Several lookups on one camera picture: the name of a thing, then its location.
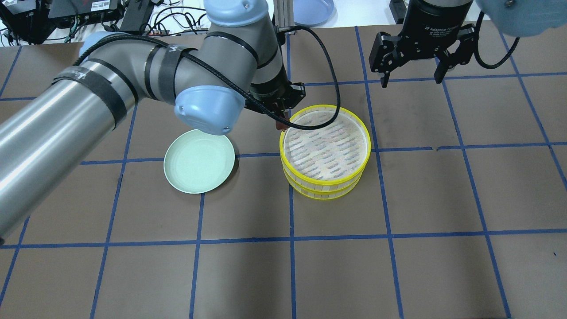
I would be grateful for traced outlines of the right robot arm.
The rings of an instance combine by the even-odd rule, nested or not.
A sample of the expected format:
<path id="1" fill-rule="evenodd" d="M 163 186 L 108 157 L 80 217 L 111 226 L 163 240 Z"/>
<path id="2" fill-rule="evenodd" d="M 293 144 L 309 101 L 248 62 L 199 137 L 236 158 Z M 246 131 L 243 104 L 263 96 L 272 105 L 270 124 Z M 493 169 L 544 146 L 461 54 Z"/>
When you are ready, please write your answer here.
<path id="1" fill-rule="evenodd" d="M 381 75 L 381 87 L 387 87 L 395 69 L 415 60 L 438 60 L 434 71 L 437 84 L 449 70 L 468 64 L 472 58 L 484 69 L 496 69 L 508 61 L 521 38 L 566 24 L 564 0 L 478 0 L 480 12 L 476 23 L 465 24 L 472 3 L 471 0 L 410 0 L 401 32 L 396 36 L 379 32 L 375 36 L 369 66 L 372 72 Z M 497 63 L 486 63 L 480 56 L 478 42 L 485 16 L 500 32 L 515 39 Z"/>

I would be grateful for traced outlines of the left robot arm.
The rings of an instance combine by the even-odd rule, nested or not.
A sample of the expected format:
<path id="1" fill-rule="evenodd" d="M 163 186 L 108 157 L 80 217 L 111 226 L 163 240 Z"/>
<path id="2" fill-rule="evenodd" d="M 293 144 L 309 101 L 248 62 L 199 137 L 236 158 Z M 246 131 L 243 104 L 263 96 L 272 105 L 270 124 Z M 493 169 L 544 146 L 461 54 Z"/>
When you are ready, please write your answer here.
<path id="1" fill-rule="evenodd" d="M 174 107 L 186 125 L 232 131 L 243 109 L 290 126 L 305 97 L 282 61 L 265 0 L 205 0 L 201 48 L 102 32 L 50 86 L 1 125 L 1 242 L 142 99 Z"/>

